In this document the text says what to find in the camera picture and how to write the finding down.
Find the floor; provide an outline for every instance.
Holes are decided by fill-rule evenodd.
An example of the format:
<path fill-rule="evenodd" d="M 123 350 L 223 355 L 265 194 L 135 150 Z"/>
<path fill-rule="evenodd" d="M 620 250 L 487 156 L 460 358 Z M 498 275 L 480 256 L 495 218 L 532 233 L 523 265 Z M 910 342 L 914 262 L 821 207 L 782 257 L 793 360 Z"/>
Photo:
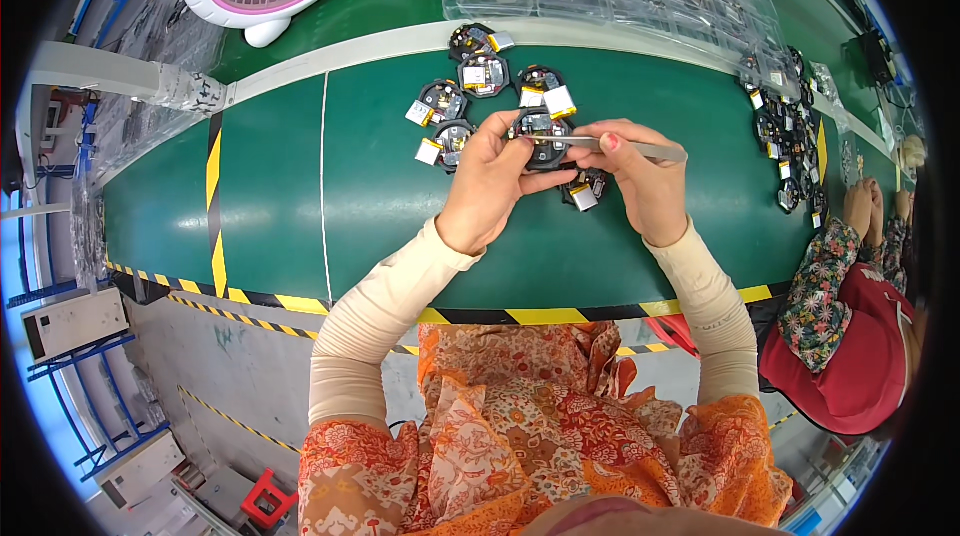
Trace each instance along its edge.
<path fill-rule="evenodd" d="M 251 319 L 283 326 L 318 330 L 324 317 L 186 294 L 194 302 L 216 305 Z M 307 433 L 307 381 L 313 341 L 248 326 L 185 304 L 161 299 L 148 306 L 127 302 L 131 331 L 137 339 L 126 345 L 130 361 L 147 371 L 160 394 L 176 439 L 200 469 L 230 466 L 250 479 L 265 468 L 275 471 L 287 489 L 297 482 L 299 448 Z M 623 346 L 656 342 L 640 320 L 620 324 Z M 400 341 L 415 346 L 416 331 Z M 391 353 L 383 364 L 387 422 L 420 421 L 425 416 L 416 385 L 413 354 Z M 634 357 L 637 391 L 654 384 L 660 398 L 684 407 L 696 400 L 699 362 L 681 349 L 647 352 Z M 247 431 L 204 407 L 190 395 L 259 431 Z M 789 416 L 793 407 L 780 395 L 761 395 L 770 423 Z M 824 434 L 800 415 L 775 426 L 771 438 L 779 467 L 797 474 L 820 446 Z"/>

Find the mouth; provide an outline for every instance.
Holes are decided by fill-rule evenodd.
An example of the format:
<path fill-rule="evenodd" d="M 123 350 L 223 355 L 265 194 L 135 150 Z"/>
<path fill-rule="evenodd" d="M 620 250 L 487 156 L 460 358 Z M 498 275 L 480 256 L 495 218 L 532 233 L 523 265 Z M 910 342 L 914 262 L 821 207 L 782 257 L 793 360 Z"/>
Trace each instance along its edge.
<path fill-rule="evenodd" d="M 588 521 L 593 521 L 595 518 L 603 515 L 610 513 L 631 513 L 633 511 L 650 513 L 646 507 L 635 500 L 630 500 L 630 498 L 599 498 L 588 502 L 561 519 L 547 532 L 546 536 L 560 536 L 560 534 L 567 530 L 571 530 L 578 525 L 583 525 Z"/>

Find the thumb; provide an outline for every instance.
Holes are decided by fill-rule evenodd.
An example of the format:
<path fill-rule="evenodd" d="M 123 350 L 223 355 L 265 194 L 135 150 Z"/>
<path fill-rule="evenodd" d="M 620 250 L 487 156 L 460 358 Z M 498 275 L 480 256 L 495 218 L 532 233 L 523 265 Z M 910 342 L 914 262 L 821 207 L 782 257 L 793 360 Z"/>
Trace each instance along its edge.
<path fill-rule="evenodd" d="M 652 165 L 647 158 L 644 158 L 641 151 L 630 145 L 629 140 L 606 132 L 600 136 L 600 148 L 604 155 L 612 159 L 631 178 L 637 178 L 640 174 Z"/>
<path fill-rule="evenodd" d="M 494 163 L 519 176 L 533 154 L 533 142 L 523 137 L 515 138 L 507 142 Z"/>

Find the person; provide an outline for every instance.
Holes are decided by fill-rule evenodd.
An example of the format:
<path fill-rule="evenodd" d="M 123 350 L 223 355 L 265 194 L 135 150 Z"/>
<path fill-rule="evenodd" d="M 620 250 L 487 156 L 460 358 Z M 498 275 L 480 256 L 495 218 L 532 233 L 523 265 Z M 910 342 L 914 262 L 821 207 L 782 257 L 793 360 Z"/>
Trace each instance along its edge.
<path fill-rule="evenodd" d="M 846 192 L 806 249 L 772 329 L 760 374 L 812 422 L 842 435 L 892 436 L 920 365 L 926 314 L 906 299 L 902 266 L 912 199 L 896 194 L 883 233 L 877 180 Z"/>
<path fill-rule="evenodd" d="M 480 262 L 517 200 L 575 170 L 526 174 L 532 144 L 502 139 L 516 111 L 491 115 L 464 148 L 436 218 L 347 292 L 310 359 L 310 430 L 299 470 L 309 534 L 774 533 L 792 480 L 774 467 L 746 307 L 685 209 L 685 163 L 654 163 L 628 140 L 678 146 L 628 120 L 570 149 L 612 172 L 637 245 L 677 292 L 701 353 L 697 404 L 655 389 L 617 359 L 614 322 L 418 328 L 426 418 L 393 437 L 380 365 L 427 303 Z"/>

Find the red garment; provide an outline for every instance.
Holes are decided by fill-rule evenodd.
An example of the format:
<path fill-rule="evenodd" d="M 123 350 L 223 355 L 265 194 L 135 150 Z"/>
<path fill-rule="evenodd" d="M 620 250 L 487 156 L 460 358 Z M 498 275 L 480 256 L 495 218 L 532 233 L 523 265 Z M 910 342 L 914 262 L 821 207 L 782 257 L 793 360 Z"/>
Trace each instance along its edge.
<path fill-rule="evenodd" d="M 906 342 L 897 303 L 911 320 L 913 305 L 866 263 L 850 267 L 837 300 L 850 307 L 852 317 L 822 372 L 810 372 L 774 326 L 763 347 L 760 374 L 822 427 L 864 434 L 900 406 L 906 385 Z"/>

